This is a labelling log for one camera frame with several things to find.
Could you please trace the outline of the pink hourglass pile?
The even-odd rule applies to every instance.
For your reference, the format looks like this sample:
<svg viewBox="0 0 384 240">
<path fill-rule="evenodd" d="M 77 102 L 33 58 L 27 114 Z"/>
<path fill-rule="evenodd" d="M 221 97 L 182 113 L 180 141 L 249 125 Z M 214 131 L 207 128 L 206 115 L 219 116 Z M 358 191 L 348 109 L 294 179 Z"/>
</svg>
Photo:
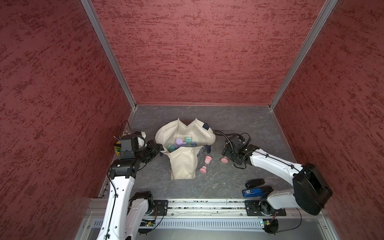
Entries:
<svg viewBox="0 0 384 240">
<path fill-rule="evenodd" d="M 205 160 L 204 160 L 204 165 L 199 169 L 199 171 L 203 174 L 206 174 L 207 173 L 207 166 L 210 164 L 210 162 L 212 161 L 212 157 L 210 156 L 206 156 L 205 157 Z"/>
</svg>

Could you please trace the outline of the purple hourglass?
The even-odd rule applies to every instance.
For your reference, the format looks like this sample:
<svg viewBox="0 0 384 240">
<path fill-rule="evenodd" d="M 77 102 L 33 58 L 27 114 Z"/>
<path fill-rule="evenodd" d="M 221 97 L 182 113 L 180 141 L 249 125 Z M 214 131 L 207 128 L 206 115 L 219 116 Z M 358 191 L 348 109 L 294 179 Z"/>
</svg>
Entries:
<svg viewBox="0 0 384 240">
<path fill-rule="evenodd" d="M 184 144 L 183 139 L 181 139 L 181 138 L 176 139 L 176 144 L 177 144 L 178 146 L 182 146 L 182 145 Z"/>
</svg>

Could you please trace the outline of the teal hourglass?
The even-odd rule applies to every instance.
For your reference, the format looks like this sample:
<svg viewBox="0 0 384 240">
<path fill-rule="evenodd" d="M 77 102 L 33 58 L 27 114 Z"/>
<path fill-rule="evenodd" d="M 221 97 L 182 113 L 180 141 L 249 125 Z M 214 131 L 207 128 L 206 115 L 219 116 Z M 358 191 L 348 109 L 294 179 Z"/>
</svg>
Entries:
<svg viewBox="0 0 384 240">
<path fill-rule="evenodd" d="M 170 144 L 170 145 L 168 145 L 167 149 L 168 149 L 169 153 L 172 153 L 172 152 L 174 152 L 175 150 L 177 150 L 178 147 L 179 147 L 179 146 L 176 145 L 176 144 Z"/>
<path fill-rule="evenodd" d="M 186 141 L 186 143 L 191 143 L 192 142 L 192 138 L 191 137 L 186 137 L 186 139 L 185 139 L 185 141 Z"/>
</svg>

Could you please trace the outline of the cream canvas bag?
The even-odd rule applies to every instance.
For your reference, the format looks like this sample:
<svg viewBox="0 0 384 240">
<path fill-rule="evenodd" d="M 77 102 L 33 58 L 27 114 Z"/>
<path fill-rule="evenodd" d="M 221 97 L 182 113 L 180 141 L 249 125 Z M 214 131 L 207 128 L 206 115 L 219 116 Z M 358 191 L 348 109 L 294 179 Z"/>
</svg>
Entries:
<svg viewBox="0 0 384 240">
<path fill-rule="evenodd" d="M 191 147 L 186 143 L 186 137 L 191 137 L 192 142 L 198 144 L 197 147 Z M 184 141 L 177 150 L 169 153 L 167 147 L 170 144 L 176 144 L 176 139 L 181 138 Z M 180 119 L 169 122 L 162 126 L 155 135 L 157 144 L 163 145 L 161 153 L 168 156 L 171 164 L 172 180 L 188 180 L 196 177 L 198 162 L 206 147 L 210 147 L 216 141 L 213 130 L 207 123 L 198 119 L 190 124 L 184 124 Z"/>
</svg>

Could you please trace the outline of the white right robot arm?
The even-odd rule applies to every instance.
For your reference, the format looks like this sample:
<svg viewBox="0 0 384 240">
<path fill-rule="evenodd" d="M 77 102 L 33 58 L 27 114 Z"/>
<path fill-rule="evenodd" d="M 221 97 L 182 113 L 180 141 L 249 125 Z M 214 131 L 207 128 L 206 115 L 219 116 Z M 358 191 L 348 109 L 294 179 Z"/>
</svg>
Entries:
<svg viewBox="0 0 384 240">
<path fill-rule="evenodd" d="M 225 138 L 223 157 L 231 160 L 236 167 L 250 165 L 261 168 L 291 185 L 286 190 L 266 191 L 259 201 L 259 211 L 264 216 L 271 216 L 285 208 L 302 209 L 316 216 L 333 195 L 331 187 L 315 165 L 292 163 L 271 155 L 255 145 L 245 143 L 244 137 L 238 134 Z"/>
</svg>

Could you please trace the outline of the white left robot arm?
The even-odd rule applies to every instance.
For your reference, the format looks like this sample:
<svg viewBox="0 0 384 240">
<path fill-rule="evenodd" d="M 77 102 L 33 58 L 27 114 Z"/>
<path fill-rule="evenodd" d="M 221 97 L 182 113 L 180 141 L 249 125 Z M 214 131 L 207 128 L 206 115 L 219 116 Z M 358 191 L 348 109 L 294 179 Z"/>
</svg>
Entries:
<svg viewBox="0 0 384 240">
<path fill-rule="evenodd" d="M 119 155 L 107 173 L 111 189 L 98 240 L 134 240 L 145 214 L 156 208 L 150 191 L 131 197 L 140 163 L 149 163 L 163 149 L 154 141 L 140 146 L 139 139 L 145 140 L 128 135 L 115 144 Z"/>
</svg>

